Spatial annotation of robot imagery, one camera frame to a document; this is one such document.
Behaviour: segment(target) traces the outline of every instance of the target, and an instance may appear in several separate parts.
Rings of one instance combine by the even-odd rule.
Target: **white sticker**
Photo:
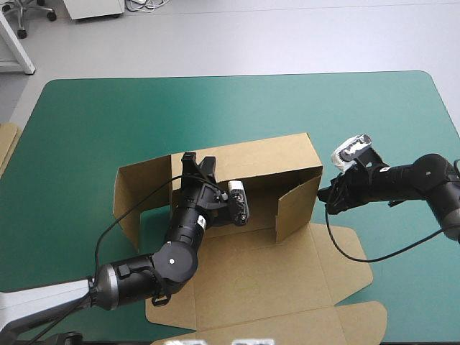
[[[198,216],[197,223],[200,224],[200,226],[203,228],[203,230],[206,230],[206,220],[204,219],[204,217],[202,215]]]

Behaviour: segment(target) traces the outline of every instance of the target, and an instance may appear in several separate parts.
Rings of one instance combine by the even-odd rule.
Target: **chair leg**
[[[45,12],[54,12],[55,10],[50,8],[50,7],[43,7],[43,6],[35,6],[35,5],[31,5],[31,6],[28,6],[27,9],[38,9],[39,11],[45,11]]]
[[[24,7],[20,7],[17,11],[17,22],[19,24],[20,30],[25,30],[24,22],[22,20],[23,18],[24,18]]]

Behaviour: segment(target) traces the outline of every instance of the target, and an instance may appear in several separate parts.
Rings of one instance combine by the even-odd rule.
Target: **chair wheel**
[[[17,30],[17,37],[20,39],[26,38],[27,37],[27,31],[26,30]]]
[[[48,18],[48,20],[50,22],[54,22],[56,20],[56,13],[55,12],[50,12],[46,15],[46,17]]]

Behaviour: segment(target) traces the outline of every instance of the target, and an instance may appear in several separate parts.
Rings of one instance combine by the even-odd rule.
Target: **cardboard piece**
[[[365,257],[352,229],[333,231],[344,250]],[[163,308],[146,304],[150,322],[196,329],[183,339],[210,345],[246,338],[349,345],[383,339],[387,312],[380,303],[334,307],[369,285],[372,271],[342,257],[324,225],[308,224],[282,243],[271,229],[207,238],[199,260],[186,291]]]
[[[206,236],[235,231],[274,228],[281,242],[310,221],[322,165],[306,133],[240,144],[194,150],[196,161],[205,156],[217,159],[216,181],[226,189],[229,180],[242,180],[250,203],[251,220],[242,227],[210,228]],[[119,217],[152,190],[182,173],[183,152],[120,167],[114,192],[114,215]],[[140,213],[166,206],[173,208],[180,192],[180,181],[163,188],[142,207],[121,221],[121,227],[138,246]]]
[[[183,339],[205,339],[210,345],[248,338],[274,338],[277,344],[379,344],[387,321],[382,305],[335,307],[370,284],[372,272],[368,264],[342,257],[325,226],[309,223],[322,167],[308,135],[196,152],[197,162],[216,157],[216,179],[223,187],[228,180],[243,181],[251,218],[243,227],[207,229],[194,278],[165,307],[147,301],[147,319],[196,330]],[[115,217],[180,175],[182,155],[121,167]],[[122,221],[134,245],[140,213],[167,204],[173,208],[179,189],[180,181],[174,181]],[[334,231],[347,252],[364,257],[353,230]]]
[[[0,124],[0,178],[13,155],[22,131],[12,123]]]

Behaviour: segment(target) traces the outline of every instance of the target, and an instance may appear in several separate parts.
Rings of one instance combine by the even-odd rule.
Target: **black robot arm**
[[[411,165],[390,167],[363,134],[343,143],[332,160],[342,174],[318,192],[329,214],[374,201],[396,206],[407,200],[424,200],[441,228],[446,229],[444,234],[459,240],[460,178],[457,169],[442,156],[424,155]]]
[[[95,305],[112,310],[147,298],[167,304],[195,274],[205,230],[249,220],[242,182],[230,181],[228,192],[217,186],[215,157],[198,165],[196,154],[186,152],[182,163],[179,201],[158,252],[105,264],[95,277],[0,293],[0,344],[12,345],[20,333]]]

